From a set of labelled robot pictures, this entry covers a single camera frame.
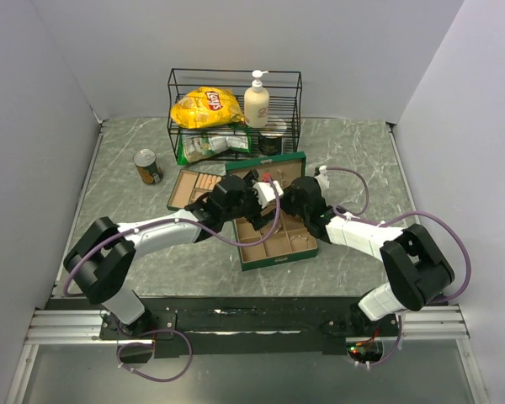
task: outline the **gray marble countertop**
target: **gray marble countertop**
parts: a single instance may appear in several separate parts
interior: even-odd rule
[[[182,167],[175,162],[166,122],[129,118],[104,123],[71,245],[100,216],[132,222],[170,213],[167,200]],[[154,186],[145,185],[133,165],[133,155],[145,147],[157,153],[164,172],[164,179]],[[370,189],[364,217],[386,220],[411,209],[385,123],[305,119],[299,148],[307,156],[309,175],[322,164],[350,167],[364,175]],[[223,162],[198,162],[190,167],[224,172]],[[342,203],[351,210],[362,206],[364,192],[356,177],[333,173],[330,180],[328,203]],[[222,234],[232,237],[230,223]],[[242,272],[237,248],[211,238],[193,247],[171,247],[140,258],[131,266],[127,282],[138,295],[288,296],[362,295],[386,281],[380,261],[347,247],[319,244],[316,258]]]

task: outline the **white pump bottle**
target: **white pump bottle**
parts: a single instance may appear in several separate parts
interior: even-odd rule
[[[265,73],[268,72],[252,72],[252,87],[245,92],[245,123],[252,128],[263,128],[268,123],[269,92],[260,81]]]

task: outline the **gray wall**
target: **gray wall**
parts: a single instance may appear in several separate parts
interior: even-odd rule
[[[505,0],[464,2],[396,142],[417,206],[451,223],[470,250],[474,276],[460,303],[492,402],[505,403]],[[436,234],[461,279],[460,254]]]
[[[101,119],[166,115],[170,68],[211,67],[301,70],[304,116],[397,122],[462,0],[33,3]]]
[[[28,0],[0,0],[0,402],[51,292],[97,122]]]

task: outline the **open box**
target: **open box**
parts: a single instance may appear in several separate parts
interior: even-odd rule
[[[270,173],[274,180],[279,181],[285,189],[294,179],[305,175],[306,156],[303,151],[271,157],[260,157],[240,162],[228,162],[225,165],[229,174],[244,177],[252,169],[256,169],[260,177]],[[198,173],[191,170],[181,170],[178,180],[168,201],[170,210],[181,209],[197,200],[200,195],[209,192],[221,176]],[[274,203],[264,210],[264,214],[274,209]],[[253,229],[245,218],[233,221],[236,239],[239,242],[255,242],[266,234],[271,227],[269,223],[259,231]],[[239,247],[239,257],[242,270],[256,269],[290,263],[300,259],[312,258],[318,254],[316,238],[311,236],[300,218],[281,212],[279,228],[265,242],[254,247]]]

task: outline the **wire shelf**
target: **wire shelf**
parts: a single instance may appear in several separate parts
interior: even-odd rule
[[[301,72],[269,71],[262,77],[263,86],[269,91],[269,118],[268,124],[276,118],[286,123],[286,129],[269,129],[271,133],[280,133],[282,138],[282,153],[297,152],[301,134]],[[197,132],[199,135],[204,130],[184,129],[173,121],[170,109],[187,93],[198,87],[216,87],[231,89],[237,98],[240,107],[243,108],[243,95],[251,87],[252,76],[249,70],[219,70],[219,69],[178,69],[173,68],[168,77],[168,121],[167,131],[172,143],[173,153],[178,160],[179,145],[184,134],[190,135]],[[216,127],[214,136],[228,133],[235,135],[239,129],[228,126]],[[261,156],[259,147],[260,133],[251,130],[249,133],[252,141],[250,153],[227,150],[214,155],[210,160],[247,160]]]

